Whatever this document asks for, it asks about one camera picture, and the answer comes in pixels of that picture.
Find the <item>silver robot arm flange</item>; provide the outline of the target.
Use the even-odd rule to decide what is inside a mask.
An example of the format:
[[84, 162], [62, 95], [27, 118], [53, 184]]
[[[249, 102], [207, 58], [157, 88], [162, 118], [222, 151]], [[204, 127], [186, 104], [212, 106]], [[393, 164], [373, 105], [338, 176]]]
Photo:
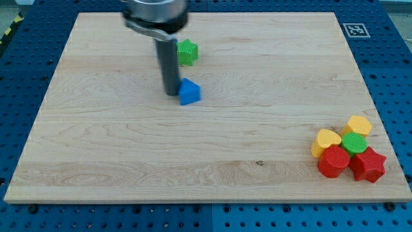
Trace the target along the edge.
[[125, 25], [159, 41], [172, 41], [189, 20], [186, 0], [128, 0]]

